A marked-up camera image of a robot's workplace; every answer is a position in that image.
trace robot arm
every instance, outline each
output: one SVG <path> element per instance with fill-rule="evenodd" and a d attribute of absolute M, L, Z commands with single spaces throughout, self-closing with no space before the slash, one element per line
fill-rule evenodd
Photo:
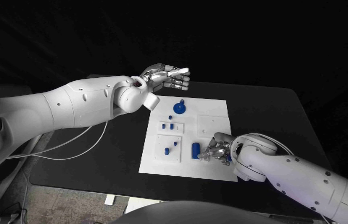
<path fill-rule="evenodd" d="M 155 64 L 140 77 L 114 76 L 72 81 L 54 90 L 0 98 L 0 163 L 34 136 L 64 128 L 96 125 L 144 105 L 161 86 L 187 89 L 189 69 Z"/>
<path fill-rule="evenodd" d="M 219 140 L 218 148 L 220 154 L 231 154 L 233 174 L 245 181 L 267 178 L 274 188 L 301 205 L 334 222 L 348 223 L 346 179 L 294 155 L 275 156 L 272 141 L 257 134 L 231 139 L 229 145 Z M 216 147 L 207 147 L 200 157 L 210 153 L 216 153 Z"/>

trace blue object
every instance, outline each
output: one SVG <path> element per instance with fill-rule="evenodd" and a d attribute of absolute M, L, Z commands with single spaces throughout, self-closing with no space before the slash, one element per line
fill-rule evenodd
<path fill-rule="evenodd" d="M 200 153 L 200 145 L 199 143 L 192 143 L 192 159 L 199 159 L 197 154 Z"/>
<path fill-rule="evenodd" d="M 183 105 L 183 99 L 180 100 L 180 102 L 179 103 L 176 103 L 174 104 L 174 106 L 173 106 L 173 111 L 176 112 L 176 114 L 183 114 L 184 113 L 184 111 L 186 111 L 186 107 L 184 107 L 184 105 Z"/>

